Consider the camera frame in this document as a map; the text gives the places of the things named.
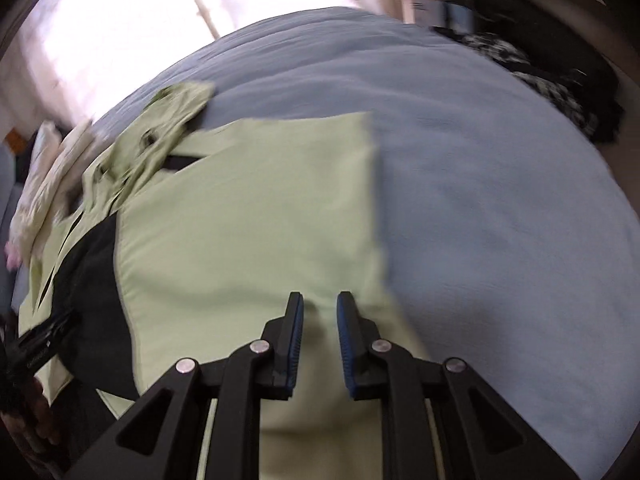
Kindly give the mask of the person's left hand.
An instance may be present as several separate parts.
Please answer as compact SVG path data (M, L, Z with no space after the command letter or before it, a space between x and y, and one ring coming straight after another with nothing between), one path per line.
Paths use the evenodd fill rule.
M37 378L25 386L22 400L24 406L19 413L1 413L1 419L18 449L30 458L37 458L48 444L56 442L50 404Z

